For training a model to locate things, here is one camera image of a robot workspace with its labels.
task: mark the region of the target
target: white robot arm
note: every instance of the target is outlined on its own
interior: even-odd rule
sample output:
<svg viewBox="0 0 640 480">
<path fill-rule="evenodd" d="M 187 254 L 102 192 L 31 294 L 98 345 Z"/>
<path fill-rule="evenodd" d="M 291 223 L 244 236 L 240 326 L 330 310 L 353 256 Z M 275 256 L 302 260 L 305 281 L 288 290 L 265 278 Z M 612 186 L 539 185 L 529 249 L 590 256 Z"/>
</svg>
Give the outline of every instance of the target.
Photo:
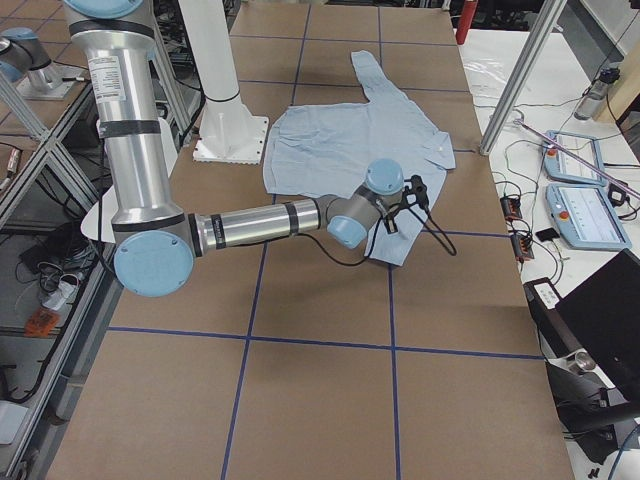
<svg viewBox="0 0 640 480">
<path fill-rule="evenodd" d="M 269 205 L 218 215 L 186 215 L 171 198 L 148 61 L 154 49 L 150 0 L 64 0 L 74 44 L 88 58 L 100 137 L 118 200 L 112 219 L 116 274 L 146 296 L 180 288 L 207 251 L 326 227 L 356 247 L 381 218 L 393 223 L 404 177 L 392 160 L 373 162 L 350 199 Z"/>
</svg>

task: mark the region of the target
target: blue cloth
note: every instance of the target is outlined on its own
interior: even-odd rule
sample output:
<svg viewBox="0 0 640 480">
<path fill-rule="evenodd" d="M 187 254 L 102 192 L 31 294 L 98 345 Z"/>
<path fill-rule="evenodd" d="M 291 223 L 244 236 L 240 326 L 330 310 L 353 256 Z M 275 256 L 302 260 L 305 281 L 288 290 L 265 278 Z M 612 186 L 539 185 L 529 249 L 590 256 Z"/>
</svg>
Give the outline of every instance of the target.
<svg viewBox="0 0 640 480">
<path fill-rule="evenodd" d="M 405 178 L 422 177 L 433 206 L 446 170 L 455 168 L 449 134 L 386 78 L 371 53 L 354 52 L 351 61 L 369 103 L 289 107 L 267 141 L 267 191 L 349 198 L 371 162 L 391 158 L 402 166 Z M 396 220 L 398 233 L 379 229 L 372 258 L 402 265 L 421 225 L 408 212 Z"/>
</svg>

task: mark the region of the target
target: black monitor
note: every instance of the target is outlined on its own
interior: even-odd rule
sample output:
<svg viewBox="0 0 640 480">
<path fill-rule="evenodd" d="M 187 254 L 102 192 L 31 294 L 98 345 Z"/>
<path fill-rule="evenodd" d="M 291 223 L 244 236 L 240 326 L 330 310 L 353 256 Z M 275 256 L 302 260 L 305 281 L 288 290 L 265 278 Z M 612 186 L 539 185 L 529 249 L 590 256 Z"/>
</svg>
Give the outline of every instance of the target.
<svg viewBox="0 0 640 480">
<path fill-rule="evenodd" d="M 556 305 L 628 401 L 640 401 L 640 260 L 622 250 Z"/>
</svg>

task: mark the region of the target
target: warning label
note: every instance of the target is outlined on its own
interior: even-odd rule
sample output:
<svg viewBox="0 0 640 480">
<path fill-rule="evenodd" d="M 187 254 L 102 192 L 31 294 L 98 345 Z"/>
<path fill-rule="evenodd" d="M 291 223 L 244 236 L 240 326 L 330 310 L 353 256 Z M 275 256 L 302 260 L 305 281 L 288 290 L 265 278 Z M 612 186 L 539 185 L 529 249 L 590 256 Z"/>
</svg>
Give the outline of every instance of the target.
<svg viewBox="0 0 640 480">
<path fill-rule="evenodd" d="M 122 102 L 127 99 L 118 57 L 93 58 L 89 60 L 89 70 L 96 103 Z"/>
</svg>

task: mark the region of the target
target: orange object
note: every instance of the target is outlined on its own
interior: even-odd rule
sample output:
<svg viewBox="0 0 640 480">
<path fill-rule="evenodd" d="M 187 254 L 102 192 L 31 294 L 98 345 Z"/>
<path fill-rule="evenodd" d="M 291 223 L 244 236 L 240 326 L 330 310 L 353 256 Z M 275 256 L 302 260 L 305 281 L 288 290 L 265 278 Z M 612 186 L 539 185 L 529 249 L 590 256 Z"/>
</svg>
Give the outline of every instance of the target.
<svg viewBox="0 0 640 480">
<path fill-rule="evenodd" d="M 58 320 L 60 320 L 60 314 L 48 308 L 40 307 L 27 320 L 24 326 L 24 336 L 46 338 L 53 327 L 56 326 Z"/>
<path fill-rule="evenodd" d="M 460 21 L 458 21 L 458 29 L 456 30 L 456 43 L 458 45 L 464 45 L 464 41 L 467 39 L 467 33 L 469 33 L 471 23 L 473 22 L 473 17 L 476 14 L 477 7 L 478 0 L 466 0 L 466 2 L 464 2 Z"/>
</svg>

